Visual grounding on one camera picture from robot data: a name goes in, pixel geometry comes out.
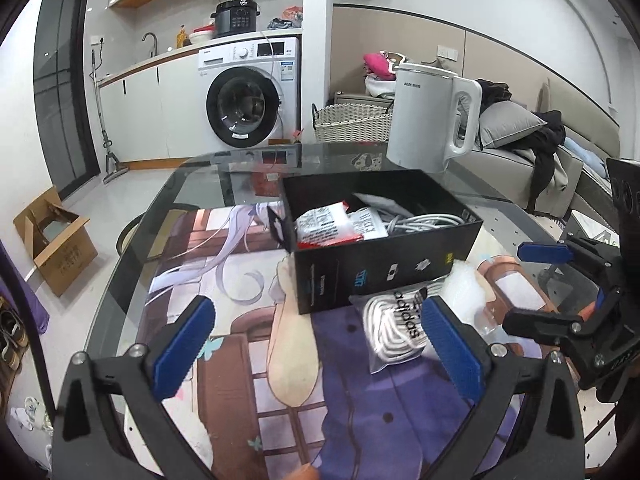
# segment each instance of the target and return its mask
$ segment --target white bowl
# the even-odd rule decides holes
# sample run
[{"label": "white bowl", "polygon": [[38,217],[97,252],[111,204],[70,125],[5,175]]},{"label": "white bowl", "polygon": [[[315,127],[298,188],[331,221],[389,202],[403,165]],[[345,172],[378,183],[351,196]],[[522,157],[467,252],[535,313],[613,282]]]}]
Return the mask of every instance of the white bowl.
[{"label": "white bowl", "polygon": [[207,41],[213,40],[213,30],[194,32],[189,35],[189,40],[192,44],[207,43]]}]

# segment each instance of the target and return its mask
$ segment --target anime desk mat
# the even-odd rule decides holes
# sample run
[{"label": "anime desk mat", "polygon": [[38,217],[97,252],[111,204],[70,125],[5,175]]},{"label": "anime desk mat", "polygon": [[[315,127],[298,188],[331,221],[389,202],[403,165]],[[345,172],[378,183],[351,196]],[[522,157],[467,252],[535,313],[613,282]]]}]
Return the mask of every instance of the anime desk mat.
[{"label": "anime desk mat", "polygon": [[[354,306],[300,316],[289,257],[267,225],[266,204],[189,212],[174,225],[136,340],[148,342],[197,294],[213,300],[216,325],[167,412],[220,480],[417,480],[471,402],[423,356],[372,375]],[[483,228],[467,259],[495,320],[522,301],[554,310],[507,254]],[[537,295],[514,299],[514,279]],[[519,405],[514,397],[480,470],[497,462]],[[159,473],[128,411],[125,431]]]}]

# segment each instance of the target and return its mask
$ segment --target red lid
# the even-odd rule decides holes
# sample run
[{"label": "red lid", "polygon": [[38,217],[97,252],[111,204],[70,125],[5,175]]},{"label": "red lid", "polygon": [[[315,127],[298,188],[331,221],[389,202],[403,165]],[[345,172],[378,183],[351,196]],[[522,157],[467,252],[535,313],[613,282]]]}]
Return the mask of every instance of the red lid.
[{"label": "red lid", "polygon": [[216,30],[216,26],[211,24],[211,25],[205,25],[204,27],[199,27],[199,28],[194,28],[193,29],[194,33],[202,32],[203,30],[210,30],[211,32],[213,32],[214,30]]}]

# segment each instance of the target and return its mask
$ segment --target washing machine control panel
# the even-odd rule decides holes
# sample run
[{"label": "washing machine control panel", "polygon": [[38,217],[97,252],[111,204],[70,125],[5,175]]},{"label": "washing machine control panel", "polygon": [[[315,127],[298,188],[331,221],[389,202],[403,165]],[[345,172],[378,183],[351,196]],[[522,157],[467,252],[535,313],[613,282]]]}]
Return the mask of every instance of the washing machine control panel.
[{"label": "washing machine control panel", "polygon": [[198,66],[201,70],[207,70],[238,61],[292,58],[295,55],[296,38],[260,38],[203,48],[198,53]]}]

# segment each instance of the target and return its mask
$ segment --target wicker basket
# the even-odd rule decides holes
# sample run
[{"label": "wicker basket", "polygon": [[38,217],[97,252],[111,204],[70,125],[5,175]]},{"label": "wicker basket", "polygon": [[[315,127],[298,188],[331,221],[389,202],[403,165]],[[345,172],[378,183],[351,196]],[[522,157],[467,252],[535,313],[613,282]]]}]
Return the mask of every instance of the wicker basket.
[{"label": "wicker basket", "polygon": [[331,105],[318,111],[311,105],[318,142],[387,142],[392,107],[361,104]]}]

